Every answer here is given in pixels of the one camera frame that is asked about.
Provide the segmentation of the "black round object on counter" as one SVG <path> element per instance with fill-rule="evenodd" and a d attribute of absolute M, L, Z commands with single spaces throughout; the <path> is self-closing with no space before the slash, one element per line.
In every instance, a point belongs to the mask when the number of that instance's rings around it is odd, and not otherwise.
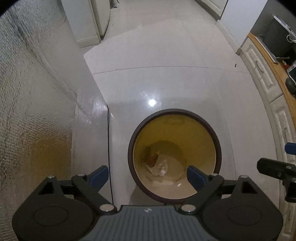
<path fill-rule="evenodd" d="M 296 83 L 293 79 L 287 78 L 285 81 L 285 85 L 287 87 L 287 90 L 292 94 L 296 95 Z"/>

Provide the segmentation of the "white refrigerator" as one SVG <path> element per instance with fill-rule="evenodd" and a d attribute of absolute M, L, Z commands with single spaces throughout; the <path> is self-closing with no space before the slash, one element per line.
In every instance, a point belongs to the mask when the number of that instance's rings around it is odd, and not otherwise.
<path fill-rule="evenodd" d="M 90 11 L 95 28 L 95 36 L 91 38 L 91 45 L 99 44 L 106 34 L 110 21 L 110 2 L 108 0 L 90 0 Z"/>

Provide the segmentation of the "wooden countertop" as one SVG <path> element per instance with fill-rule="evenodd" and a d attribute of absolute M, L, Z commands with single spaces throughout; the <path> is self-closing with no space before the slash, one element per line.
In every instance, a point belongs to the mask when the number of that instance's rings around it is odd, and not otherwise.
<path fill-rule="evenodd" d="M 266 49 L 262 46 L 262 44 L 257 40 L 254 34 L 249 33 L 248 38 L 255 44 L 257 49 L 259 50 L 260 54 L 263 56 L 267 64 L 269 65 L 271 71 L 273 72 L 273 75 L 275 76 L 276 80 L 279 83 L 279 86 L 283 92 L 283 95 L 285 96 L 285 100 L 287 102 L 288 108 L 290 109 L 290 114 L 292 116 L 292 120 L 295 124 L 295 108 L 296 108 L 296 101 L 295 97 L 288 91 L 285 81 L 288 78 L 288 74 L 284 67 L 278 63 L 274 63 L 272 58 L 269 56 Z"/>

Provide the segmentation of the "crumpled paper trash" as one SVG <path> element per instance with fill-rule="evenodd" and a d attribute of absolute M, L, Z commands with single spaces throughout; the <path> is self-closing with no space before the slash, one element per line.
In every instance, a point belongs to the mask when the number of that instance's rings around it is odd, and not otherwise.
<path fill-rule="evenodd" d="M 163 159 L 159 151 L 147 148 L 144 155 L 143 165 L 154 176 L 164 176 L 168 171 L 167 159 Z"/>

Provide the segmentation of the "silver insulated panel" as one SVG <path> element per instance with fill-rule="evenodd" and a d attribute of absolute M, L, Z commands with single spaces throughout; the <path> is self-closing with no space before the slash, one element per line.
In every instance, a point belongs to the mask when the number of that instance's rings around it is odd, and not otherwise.
<path fill-rule="evenodd" d="M 1 15 L 1 240 L 49 175 L 108 163 L 108 108 L 60 1 L 17 1 Z"/>

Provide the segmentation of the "round brown trash bin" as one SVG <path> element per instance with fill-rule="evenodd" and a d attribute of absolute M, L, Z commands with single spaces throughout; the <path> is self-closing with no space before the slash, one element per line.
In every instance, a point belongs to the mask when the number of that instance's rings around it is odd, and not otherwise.
<path fill-rule="evenodd" d="M 154 176 L 143 165 L 147 148 L 167 159 L 168 171 Z M 187 180 L 187 168 L 219 173 L 222 150 L 213 128 L 199 115 L 184 109 L 164 109 L 145 118 L 128 146 L 128 166 L 136 185 L 155 201 L 182 204 L 196 194 Z"/>

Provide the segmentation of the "white drawer cabinet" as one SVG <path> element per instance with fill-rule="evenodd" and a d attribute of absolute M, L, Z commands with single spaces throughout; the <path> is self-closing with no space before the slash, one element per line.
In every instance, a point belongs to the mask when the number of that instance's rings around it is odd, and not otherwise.
<path fill-rule="evenodd" d="M 295 143 L 295 124 L 285 96 L 269 65 L 247 37 L 240 57 L 249 70 L 266 109 L 279 161 L 295 164 L 295 156 L 285 152 L 286 143 Z"/>

